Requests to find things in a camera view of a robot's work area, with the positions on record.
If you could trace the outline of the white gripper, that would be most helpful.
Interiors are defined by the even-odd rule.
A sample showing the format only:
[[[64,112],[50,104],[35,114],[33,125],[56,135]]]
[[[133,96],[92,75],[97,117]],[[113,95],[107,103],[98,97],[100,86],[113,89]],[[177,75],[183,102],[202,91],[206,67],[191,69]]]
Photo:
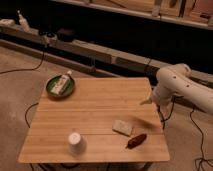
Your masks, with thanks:
[[[165,88],[164,87],[157,85],[151,93],[151,98],[148,98],[142,101],[140,105],[151,104],[152,101],[157,105],[165,104]]]

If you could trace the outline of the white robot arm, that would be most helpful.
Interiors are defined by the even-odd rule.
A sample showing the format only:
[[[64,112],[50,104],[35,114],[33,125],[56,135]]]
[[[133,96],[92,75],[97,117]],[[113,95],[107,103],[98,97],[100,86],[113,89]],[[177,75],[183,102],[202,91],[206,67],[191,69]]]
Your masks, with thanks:
[[[199,109],[213,115],[213,89],[191,80],[190,73],[190,67],[183,63],[160,68],[156,73],[156,87],[141,105],[154,102],[167,106],[174,94],[180,94]]]

